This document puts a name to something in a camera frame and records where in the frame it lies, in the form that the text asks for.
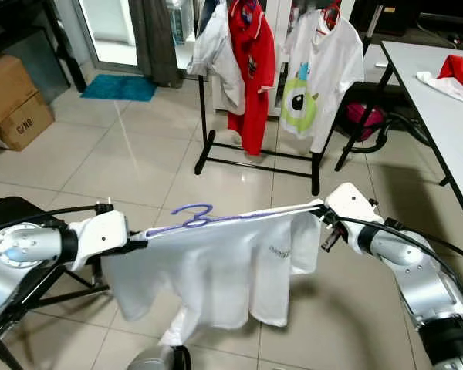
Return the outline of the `grey table black legs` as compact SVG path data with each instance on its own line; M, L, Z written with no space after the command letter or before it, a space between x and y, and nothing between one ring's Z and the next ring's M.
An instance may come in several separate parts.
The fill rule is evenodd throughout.
M463 50L383 40L380 43L387 66L375 91L365 99L368 113L383 98L391 76L397 75L404 95L414 105L427 130L431 147L439 159L444 180L451 184L463 209L463 102L436 91L415 77L416 72L435 72L451 54L463 56ZM335 170L340 170L357 140L350 137Z

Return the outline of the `white monster print shirt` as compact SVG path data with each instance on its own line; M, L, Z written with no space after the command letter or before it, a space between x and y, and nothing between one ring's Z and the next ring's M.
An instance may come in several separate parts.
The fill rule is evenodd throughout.
M364 80L364 49L355 28L338 18L328 29L323 11L310 10L296 20L283 43L287 61L280 124L309 151L323 152L345 92Z

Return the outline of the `teal floor mat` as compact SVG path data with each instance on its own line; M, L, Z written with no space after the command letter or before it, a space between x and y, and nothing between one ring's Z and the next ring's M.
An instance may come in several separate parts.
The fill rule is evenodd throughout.
M155 91L157 85L143 76L99 74L87 85L80 98L150 102Z

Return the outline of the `purple plastic clothes hanger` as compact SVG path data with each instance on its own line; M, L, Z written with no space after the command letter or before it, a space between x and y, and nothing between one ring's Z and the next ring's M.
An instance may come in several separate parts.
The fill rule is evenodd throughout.
M189 218L182 224L168 226L168 227L157 227L147 229L140 233L140 236L144 240L150 240L150 237L161 235L169 231L175 231L180 229L193 229L199 227L206 227L212 224L218 224L221 222L227 221L238 221L238 220L251 220L251 219L260 219L263 217L274 217L281 214L292 214L299 212L317 212L326 210L328 207L321 200L313 200L309 203L292 205L292 207L278 207L271 209L260 209L257 211L252 211L249 213L242 213L234 216L228 217L211 217L210 212L213 211L214 205L210 203L197 202L184 205L184 207L176 208L175 211L172 211L171 214L175 215L183 210L188 210L190 208L203 208L203 210L193 213L192 218Z

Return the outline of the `red clothes hanger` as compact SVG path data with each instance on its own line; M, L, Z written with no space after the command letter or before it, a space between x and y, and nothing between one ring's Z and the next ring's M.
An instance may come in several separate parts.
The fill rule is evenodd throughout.
M341 2L342 0L333 0L333 2L320 10L321 21L316 29L320 35L329 35L333 31L341 15Z

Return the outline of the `dark shelf unit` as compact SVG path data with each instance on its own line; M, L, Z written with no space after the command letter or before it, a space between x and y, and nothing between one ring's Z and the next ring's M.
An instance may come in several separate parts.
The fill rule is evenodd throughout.
M44 18L52 32L54 39L49 45L54 49L54 56L68 67L77 91L86 91L86 77L74 56L72 43L59 17L55 0L0 0L0 52L25 38L31 31L42 29L38 18Z

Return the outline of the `white framed glass door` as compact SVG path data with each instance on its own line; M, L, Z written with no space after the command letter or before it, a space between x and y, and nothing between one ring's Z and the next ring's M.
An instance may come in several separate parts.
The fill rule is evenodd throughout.
M70 52L87 75L140 74L135 32L125 0L55 0Z

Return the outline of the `small printed cardboard box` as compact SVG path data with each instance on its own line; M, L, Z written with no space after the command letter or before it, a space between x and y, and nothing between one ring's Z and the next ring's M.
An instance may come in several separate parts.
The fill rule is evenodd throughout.
M54 113L37 92L0 120L0 147L21 152L53 123Z

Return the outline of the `white hanging jacket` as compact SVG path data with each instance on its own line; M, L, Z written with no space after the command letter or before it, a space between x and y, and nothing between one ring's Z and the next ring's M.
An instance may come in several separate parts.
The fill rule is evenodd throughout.
M222 95L229 113L245 112L245 82L236 63L229 35L228 3L225 0L203 0L200 18L200 35L194 42L187 73L199 76L214 72L218 77Z

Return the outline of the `grey curtain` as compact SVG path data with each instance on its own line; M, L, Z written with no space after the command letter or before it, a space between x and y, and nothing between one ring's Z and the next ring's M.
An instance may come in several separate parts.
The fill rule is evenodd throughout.
M128 0L135 35L137 70L157 87L182 87L165 0Z

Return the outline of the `red polo shirt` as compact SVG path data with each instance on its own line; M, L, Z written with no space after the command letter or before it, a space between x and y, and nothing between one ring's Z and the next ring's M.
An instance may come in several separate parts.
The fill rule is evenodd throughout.
M234 0L228 7L228 29L243 87L243 113L229 113L228 128L239 134L247 155L258 156L277 67L274 32L259 0Z

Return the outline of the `black metal clothes rack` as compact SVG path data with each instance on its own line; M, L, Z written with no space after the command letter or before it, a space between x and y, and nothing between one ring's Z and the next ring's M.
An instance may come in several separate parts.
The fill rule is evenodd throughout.
M299 1L299 3L301 3L301 11L304 12L306 10L313 9L313 7L316 7L317 1L319 0L294 0L295 3L296 1ZM310 155L303 156L303 155L296 155L296 154L291 154L291 153L280 153L274 150L267 150L267 149L261 150L261 154L263 156L271 156L271 157L276 157L276 158L291 159L294 161L308 162L310 163L310 171L308 173L296 172L296 170L284 170L284 169L274 168L273 166L271 167L270 166L260 166L258 163L252 163L252 162L248 162L248 163L235 162L232 160L211 157L210 151L211 151L211 148L214 148L214 147L220 147L220 148L224 148L228 150L236 150L236 151L241 151L241 152L243 152L244 150L241 148L241 146L217 142L216 141L217 131L209 128L209 123L208 123L209 113L208 113L207 106L204 104L204 77L206 76L207 75L204 75L204 76L197 75L198 77L197 78L198 101L199 101L200 119L201 119L200 128L202 130L202 150L193 166L195 175L200 175L200 173L203 172L204 165L206 165L207 162L227 163L228 165L238 166L242 168L267 170L268 172L283 173L283 175L290 175L290 176L296 176L296 177L308 177L310 179L310 193L312 195L319 194L320 188L321 188L321 183L320 183L321 176L320 176L319 171L320 171L321 162L323 161L323 157L324 157L323 153L311 152Z

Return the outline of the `large cardboard box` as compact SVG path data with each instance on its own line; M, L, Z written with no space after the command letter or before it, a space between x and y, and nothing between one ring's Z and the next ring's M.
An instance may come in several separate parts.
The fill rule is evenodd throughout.
M0 54L0 123L37 92L23 62L13 55Z

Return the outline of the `white t-shirt small print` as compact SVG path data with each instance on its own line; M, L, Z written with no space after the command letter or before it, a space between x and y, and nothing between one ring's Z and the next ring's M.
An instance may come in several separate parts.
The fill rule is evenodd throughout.
M285 327L290 281L316 271L320 219L281 209L171 231L148 230L147 246L104 257L103 272L127 321L150 313L161 292L181 307L160 344L184 345L204 325L241 328L250 318Z

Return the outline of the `black folding chair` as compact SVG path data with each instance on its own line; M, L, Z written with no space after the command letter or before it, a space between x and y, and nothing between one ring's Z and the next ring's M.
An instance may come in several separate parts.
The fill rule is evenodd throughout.
M0 198L0 226L3 224L19 224L23 221L42 226L65 226L66 222L56 218L56 215L94 210L95 208L94 205L87 205L87 207L67 207L44 211L22 197L3 197ZM109 286L104 281L99 258L91 258L91 260L87 261L87 264L93 267L93 279L91 281L86 281L76 272L68 271L66 267L55 267L49 262L45 264L43 262L37 268L30 269L24 275L23 281L13 288L12 300L7 307L0 310L0 360L10 370L24 370L24 368L2 341L2 336L18 325L28 311L56 305L63 301L100 294L108 290ZM45 298L45 293L58 281L59 276L64 274L79 282L80 285L84 286L84 289Z

